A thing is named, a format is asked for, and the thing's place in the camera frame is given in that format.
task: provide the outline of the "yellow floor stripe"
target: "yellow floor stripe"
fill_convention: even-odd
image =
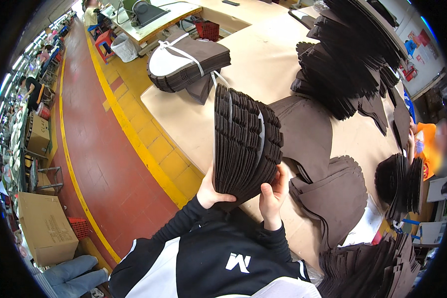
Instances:
[[[124,131],[127,138],[129,139],[129,142],[131,143],[132,147],[138,154],[139,158],[146,165],[146,167],[148,168],[149,172],[154,177],[154,179],[156,179],[157,183],[159,183],[161,188],[164,190],[164,192],[166,192],[166,194],[171,198],[171,200],[173,200],[173,202],[177,205],[177,207],[179,207],[179,209],[182,209],[182,207],[184,207],[184,205],[188,201],[187,198],[179,189],[177,189],[172,180],[164,173],[164,171],[161,169],[160,165],[156,162],[156,160],[151,155],[149,150],[147,150],[146,146],[139,139],[139,136],[132,127],[131,122],[124,115],[124,111],[118,104],[118,101],[114,96],[111,87],[109,87],[108,85],[106,77],[104,76],[104,73],[98,62],[98,57],[93,50],[93,44],[91,44],[91,40],[89,39],[88,36],[86,37],[86,40],[88,42],[89,53],[91,54],[91,59],[94,64],[96,74],[98,75],[101,87],[104,91],[104,94],[106,95],[108,103],[111,106],[111,110],[113,111],[114,116],[119,122],[119,125],[121,125],[121,128]]]
[[[93,227],[96,235],[103,243],[106,250],[109,252],[111,257],[116,261],[116,263],[119,263],[121,261],[121,258],[118,256],[118,254],[114,251],[114,249],[111,247],[109,242],[104,237],[103,233],[101,232],[98,224],[93,218],[93,215],[89,211],[88,205],[86,204],[86,201],[84,200],[83,194],[81,193],[81,189],[79,188],[79,185],[77,184],[76,175],[73,171],[72,161],[70,159],[70,152],[68,151],[68,145],[66,143],[66,134],[65,134],[65,124],[63,122],[63,97],[61,96],[63,92],[63,76],[64,76],[64,70],[65,70],[65,61],[66,61],[66,50],[63,55],[63,63],[61,65],[61,79],[60,79],[60,124],[61,124],[61,138],[63,139],[63,151],[65,152],[65,158],[66,158],[66,164],[68,165],[68,170],[70,172],[70,177],[72,179],[73,186],[76,191],[77,198],[79,202],[81,203],[81,206],[83,207],[84,212],[86,213],[86,217],[89,220],[89,223]]]

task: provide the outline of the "red plastic basket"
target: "red plastic basket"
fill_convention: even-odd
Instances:
[[[73,231],[78,240],[84,239],[89,235],[89,227],[86,219],[83,218],[68,218]]]
[[[220,25],[211,21],[197,21],[194,23],[200,38],[211,41],[219,40]]]

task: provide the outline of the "red floor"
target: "red floor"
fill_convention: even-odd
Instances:
[[[74,23],[65,46],[65,68],[60,75],[63,75],[63,121],[73,171],[89,211],[122,258],[135,238],[151,237],[178,208],[138,157],[112,110],[104,110],[102,103],[106,97],[80,22]],[[58,151],[51,166],[61,166],[64,176],[64,187],[58,197],[67,207],[67,216],[86,218],[63,152],[58,100],[55,105]],[[94,231],[90,238],[114,268],[116,262]]]

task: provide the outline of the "black and white jacket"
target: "black and white jacket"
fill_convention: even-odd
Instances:
[[[134,240],[110,276],[112,296],[248,297],[279,277],[310,282],[304,261],[291,260],[283,226],[261,226],[252,238],[225,221],[190,231],[207,212],[194,197],[151,239]]]

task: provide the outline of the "yellow shirt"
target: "yellow shirt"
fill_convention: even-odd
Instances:
[[[414,135],[416,143],[414,155],[422,158],[424,181],[434,176],[434,172],[441,166],[442,155],[435,145],[435,131],[435,124],[418,123],[417,133]]]
[[[84,12],[84,23],[88,27],[98,24],[98,14],[94,10],[95,8],[88,7]]]

